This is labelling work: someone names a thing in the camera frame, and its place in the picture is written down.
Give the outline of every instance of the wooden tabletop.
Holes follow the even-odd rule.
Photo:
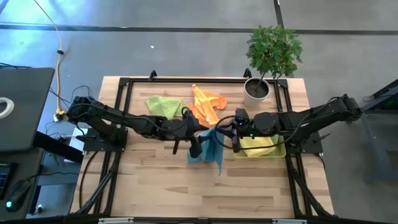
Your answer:
[[[98,100],[114,106],[120,77],[104,77]],[[129,113],[150,114],[145,100],[161,95],[193,103],[193,83],[135,83]],[[243,105],[243,84],[196,83],[199,89],[227,97],[219,118],[234,115],[244,108],[250,116],[276,112],[273,88],[259,108]],[[304,80],[288,79],[294,111],[309,108]],[[120,109],[124,107],[123,92]],[[287,178],[286,162],[281,159],[235,159],[232,150],[224,150],[223,170],[218,175],[216,164],[188,164],[188,142],[181,142],[176,155],[174,142],[146,139],[129,130],[129,138],[119,166],[112,216],[130,217],[223,217],[223,218],[293,218],[292,199]],[[85,156],[81,172],[91,154]],[[99,152],[88,168],[83,184],[83,203],[98,185],[104,153]],[[321,160],[303,154],[308,188],[333,213],[328,184]],[[71,212],[78,210],[79,183],[75,190]],[[102,206],[108,195],[105,190]],[[302,193],[298,190],[300,208],[304,211]]]

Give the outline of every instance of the yellow cloth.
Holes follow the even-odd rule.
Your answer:
[[[242,148],[274,145],[271,137],[256,137],[254,139],[252,139],[251,137],[243,137],[239,140],[239,142],[241,143]],[[246,153],[248,157],[259,157],[273,152],[275,149],[276,146],[264,149],[246,149],[244,150],[244,153]]]
[[[195,103],[190,106],[193,115],[199,120],[199,123],[208,128],[215,125],[218,119],[213,107],[217,109],[224,109],[226,106],[226,98],[223,96],[214,95],[205,91],[199,90],[194,84],[192,85]]]

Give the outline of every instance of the gray floor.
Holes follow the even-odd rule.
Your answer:
[[[48,24],[29,2],[10,0],[0,22]],[[276,25],[273,1],[39,1],[58,24],[136,27],[235,27]],[[285,25],[293,29],[394,30],[395,0],[280,0]],[[52,31],[0,30],[0,62],[33,67],[54,67],[58,37]],[[249,63],[248,34],[160,32],[62,32],[66,56],[61,66],[62,96],[88,85],[98,96],[105,75],[241,76]],[[363,96],[398,76],[398,36],[301,35],[303,64],[296,77],[305,79],[312,106],[344,93],[360,103]],[[55,97],[47,99],[39,130],[52,120]],[[52,124],[50,131],[72,133],[74,126]],[[326,175],[333,206],[345,218],[397,223],[398,185],[365,184],[373,161],[360,121],[334,124],[321,131]],[[63,194],[59,187],[48,189]],[[65,197],[59,204],[68,204]],[[67,207],[42,202],[48,214],[63,214]]]

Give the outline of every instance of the soil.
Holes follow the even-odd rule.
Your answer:
[[[257,88],[259,84],[259,80],[250,80],[246,83],[245,88],[246,92],[254,98],[263,98],[269,93],[269,89],[267,84],[264,82],[260,83],[259,88]]]

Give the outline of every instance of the green leaves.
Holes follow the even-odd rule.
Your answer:
[[[271,72],[273,78],[282,75],[290,76],[297,70],[293,60],[303,63],[300,59],[303,48],[297,34],[292,30],[259,26],[254,29],[248,41],[250,66],[257,69],[260,74]]]

